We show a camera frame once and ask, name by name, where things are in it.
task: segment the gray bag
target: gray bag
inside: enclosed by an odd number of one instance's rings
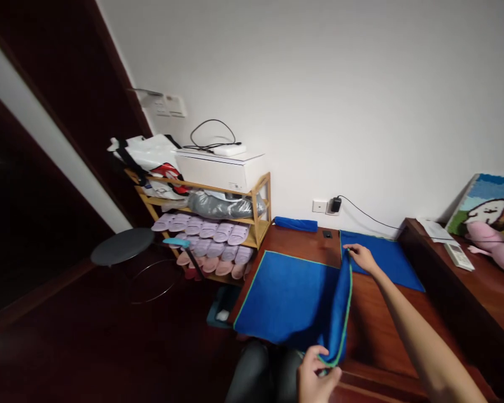
[[[265,202],[259,193],[256,200],[258,215],[262,215],[265,212]],[[251,218],[254,216],[250,196],[236,201],[224,201],[206,194],[203,190],[192,190],[189,195],[188,207],[194,213],[212,219]]]

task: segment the dark pants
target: dark pants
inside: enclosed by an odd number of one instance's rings
[[[267,347],[257,340],[248,344],[235,368],[226,403],[296,403],[302,358],[295,350],[286,350],[278,358],[269,360]]]

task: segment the white paper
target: white paper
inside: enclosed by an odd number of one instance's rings
[[[444,228],[442,228],[439,223],[428,221],[422,218],[417,218],[416,220],[422,225],[422,227],[424,227],[427,234],[432,238],[431,240],[433,242],[448,243],[449,245],[460,246],[459,243],[452,238],[452,235],[450,235]]]

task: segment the wall outlet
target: wall outlet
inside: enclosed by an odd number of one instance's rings
[[[330,209],[330,205],[332,204],[332,200],[333,199],[330,199],[327,203],[327,206],[326,206],[326,210],[325,210],[325,214],[328,214],[328,215],[340,215],[340,211],[336,212],[336,213],[333,213],[332,210]]]
[[[314,213],[325,213],[326,212],[326,201],[314,200],[312,203],[312,211]]]

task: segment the light switch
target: light switch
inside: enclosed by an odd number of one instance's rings
[[[185,104],[177,95],[164,95],[164,101],[170,115],[176,118],[184,118],[186,116]]]
[[[153,102],[153,108],[155,108],[155,114],[157,116],[171,116],[170,112],[168,111],[168,107],[164,102],[164,98],[164,95],[157,97]]]

